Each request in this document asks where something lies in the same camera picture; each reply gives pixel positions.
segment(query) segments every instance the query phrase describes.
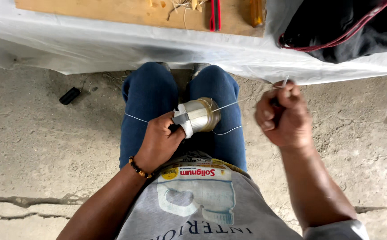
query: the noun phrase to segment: jeans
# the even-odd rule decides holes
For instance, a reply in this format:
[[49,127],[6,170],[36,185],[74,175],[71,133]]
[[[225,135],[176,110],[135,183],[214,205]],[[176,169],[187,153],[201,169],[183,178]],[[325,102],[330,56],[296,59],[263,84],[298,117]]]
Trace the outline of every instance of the jeans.
[[[186,92],[189,100],[210,97],[219,107],[223,107],[237,101],[239,86],[227,72],[212,65],[204,68],[189,82]],[[120,168],[140,149],[148,126],[144,121],[177,109],[178,105],[178,89],[173,76],[155,62],[145,63],[130,74],[124,81],[122,94],[126,107],[121,125]],[[247,171],[242,127],[223,134],[241,126],[239,106],[233,104],[220,112],[221,121],[214,132],[195,133],[190,139],[185,139],[179,148],[200,150]]]

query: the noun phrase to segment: screwdriver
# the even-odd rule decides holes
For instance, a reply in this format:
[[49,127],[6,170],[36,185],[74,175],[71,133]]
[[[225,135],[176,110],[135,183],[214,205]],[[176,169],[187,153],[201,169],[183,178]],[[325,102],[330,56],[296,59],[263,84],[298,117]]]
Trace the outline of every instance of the screwdriver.
[[262,0],[250,0],[251,26],[258,27],[263,25]]

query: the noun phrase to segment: beaded bracelet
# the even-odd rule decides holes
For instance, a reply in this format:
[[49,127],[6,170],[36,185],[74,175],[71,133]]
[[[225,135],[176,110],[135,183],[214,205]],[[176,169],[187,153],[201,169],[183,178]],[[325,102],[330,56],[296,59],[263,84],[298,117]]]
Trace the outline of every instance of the beaded bracelet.
[[140,168],[138,166],[136,166],[136,164],[134,163],[133,161],[134,159],[134,156],[131,156],[129,159],[128,159],[128,162],[130,163],[130,165],[134,168],[134,170],[142,177],[145,177],[145,178],[151,178],[154,173],[150,173],[150,174],[147,174],[145,172],[143,172],[142,170],[140,170]]

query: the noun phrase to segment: yellow label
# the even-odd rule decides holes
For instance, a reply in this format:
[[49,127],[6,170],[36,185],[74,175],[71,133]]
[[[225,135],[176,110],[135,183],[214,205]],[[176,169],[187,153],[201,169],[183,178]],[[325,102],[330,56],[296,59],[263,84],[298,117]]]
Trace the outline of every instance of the yellow label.
[[170,169],[165,169],[162,172],[162,177],[166,180],[171,180],[171,179],[177,177],[177,174],[179,174],[179,168],[174,167],[174,168],[170,168]]

